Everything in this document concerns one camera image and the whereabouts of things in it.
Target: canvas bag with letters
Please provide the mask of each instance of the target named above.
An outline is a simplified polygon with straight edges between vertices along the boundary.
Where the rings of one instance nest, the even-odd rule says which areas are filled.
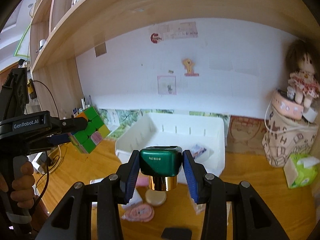
[[[316,138],[319,126],[304,120],[293,121],[279,114],[272,106],[268,128],[262,146],[269,164],[283,167],[290,154],[308,154]]]

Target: ceiling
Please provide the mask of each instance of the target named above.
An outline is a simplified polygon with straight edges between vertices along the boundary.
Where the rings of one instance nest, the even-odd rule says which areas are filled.
[[[19,60],[13,53],[31,22],[29,6],[35,2],[36,0],[22,0],[1,31],[0,71]]]

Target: green bottle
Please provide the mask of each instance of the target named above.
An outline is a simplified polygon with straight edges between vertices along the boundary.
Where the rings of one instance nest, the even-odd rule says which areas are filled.
[[[154,146],[140,151],[140,170],[149,176],[149,187],[169,191],[177,187],[177,175],[182,165],[182,148]]]

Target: silver screw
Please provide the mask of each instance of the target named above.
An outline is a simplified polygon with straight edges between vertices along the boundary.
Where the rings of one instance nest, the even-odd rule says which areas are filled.
[[[208,180],[214,179],[214,175],[212,173],[207,173],[204,177]]]
[[[241,181],[241,186],[242,187],[250,187],[250,183],[244,180],[244,181]]]
[[[117,175],[117,174],[111,174],[111,175],[109,176],[109,179],[110,179],[110,180],[116,180],[116,179],[118,179],[118,175]]]
[[[74,187],[75,187],[76,189],[78,189],[78,188],[81,188],[82,185],[83,185],[82,182],[76,182],[76,183],[74,184]]]

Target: doll face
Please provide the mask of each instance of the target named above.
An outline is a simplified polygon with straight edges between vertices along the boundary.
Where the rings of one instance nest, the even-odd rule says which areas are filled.
[[[306,53],[301,59],[301,61],[299,62],[299,68],[311,74],[315,74],[316,70],[312,63],[313,62],[310,54]]]

